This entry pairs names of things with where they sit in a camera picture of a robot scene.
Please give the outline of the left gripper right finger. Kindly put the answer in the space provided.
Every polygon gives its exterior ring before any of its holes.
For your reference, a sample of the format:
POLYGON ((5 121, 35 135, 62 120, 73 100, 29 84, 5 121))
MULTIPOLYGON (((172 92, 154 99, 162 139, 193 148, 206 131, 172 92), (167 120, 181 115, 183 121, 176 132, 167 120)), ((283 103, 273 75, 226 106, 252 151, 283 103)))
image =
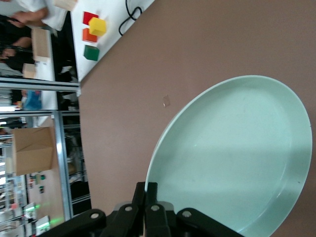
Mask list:
POLYGON ((174 211, 174 206, 158 201, 158 184, 148 183, 145 201, 147 237, 240 237, 238 232, 194 208, 174 211))

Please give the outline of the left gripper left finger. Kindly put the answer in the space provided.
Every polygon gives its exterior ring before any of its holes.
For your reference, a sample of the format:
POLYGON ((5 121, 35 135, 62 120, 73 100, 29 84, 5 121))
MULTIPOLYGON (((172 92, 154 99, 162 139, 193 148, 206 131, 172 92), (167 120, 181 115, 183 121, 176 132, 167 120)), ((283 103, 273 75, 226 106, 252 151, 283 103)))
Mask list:
POLYGON ((44 233, 45 237, 141 237, 145 183, 136 185, 132 201, 115 206, 110 215, 90 209, 44 233))

